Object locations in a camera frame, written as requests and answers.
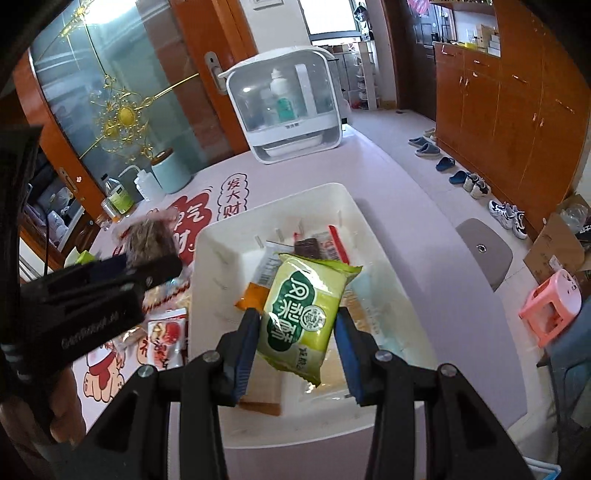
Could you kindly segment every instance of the snack wrapper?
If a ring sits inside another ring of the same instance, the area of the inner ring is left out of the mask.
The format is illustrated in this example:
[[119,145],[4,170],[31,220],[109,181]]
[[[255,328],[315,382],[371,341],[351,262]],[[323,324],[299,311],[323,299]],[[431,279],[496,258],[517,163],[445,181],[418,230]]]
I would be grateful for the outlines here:
[[187,341],[187,309],[148,316],[148,363],[158,370],[183,366],[183,349]]
[[281,266],[279,254],[290,254],[293,251],[294,248],[288,245],[265,242],[265,253],[242,298],[236,302],[236,308],[244,311],[252,307],[262,312],[271,286],[273,285],[273,280],[275,280],[275,275],[277,275],[277,270]]
[[320,385],[341,296],[361,267],[290,254],[279,258],[283,263],[264,306],[258,351],[276,369]]

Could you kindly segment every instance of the pink stool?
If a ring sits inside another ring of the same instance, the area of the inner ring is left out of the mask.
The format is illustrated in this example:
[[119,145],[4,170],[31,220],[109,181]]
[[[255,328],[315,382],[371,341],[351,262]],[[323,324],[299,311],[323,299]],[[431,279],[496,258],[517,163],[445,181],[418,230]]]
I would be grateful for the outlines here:
[[574,320],[581,303],[579,287],[563,268],[530,293],[519,316],[527,320],[543,348]]

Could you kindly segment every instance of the blue slipper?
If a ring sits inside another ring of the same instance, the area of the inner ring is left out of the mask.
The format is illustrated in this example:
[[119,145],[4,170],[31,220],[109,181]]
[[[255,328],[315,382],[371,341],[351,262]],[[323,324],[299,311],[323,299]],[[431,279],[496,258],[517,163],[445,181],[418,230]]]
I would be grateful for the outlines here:
[[452,177],[449,177],[449,183],[452,185],[464,185],[466,178],[468,177],[468,172],[460,170],[456,172],[456,174]]
[[452,168],[455,164],[456,161],[453,158],[443,157],[435,168],[437,171],[446,171],[448,168]]

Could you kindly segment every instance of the green bottle label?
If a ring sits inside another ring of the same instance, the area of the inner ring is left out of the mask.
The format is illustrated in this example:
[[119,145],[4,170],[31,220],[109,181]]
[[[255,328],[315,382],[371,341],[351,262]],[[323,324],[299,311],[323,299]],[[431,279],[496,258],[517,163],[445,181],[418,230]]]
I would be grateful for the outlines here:
[[127,193],[127,190],[123,188],[123,185],[118,185],[117,188],[111,192],[109,200],[120,213],[127,212],[134,205],[134,201],[129,196],[129,193]]
[[277,100],[277,115],[279,116],[280,122],[288,122],[296,119],[293,106],[287,98],[283,97]]

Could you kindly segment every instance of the green snack package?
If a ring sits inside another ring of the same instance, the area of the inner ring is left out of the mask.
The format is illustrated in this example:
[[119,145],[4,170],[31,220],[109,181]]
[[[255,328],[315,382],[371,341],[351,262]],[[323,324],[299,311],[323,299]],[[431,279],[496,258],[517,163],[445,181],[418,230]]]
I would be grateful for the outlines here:
[[279,258],[283,263],[265,303],[257,348],[277,370],[318,386],[340,298],[361,267],[290,254]]

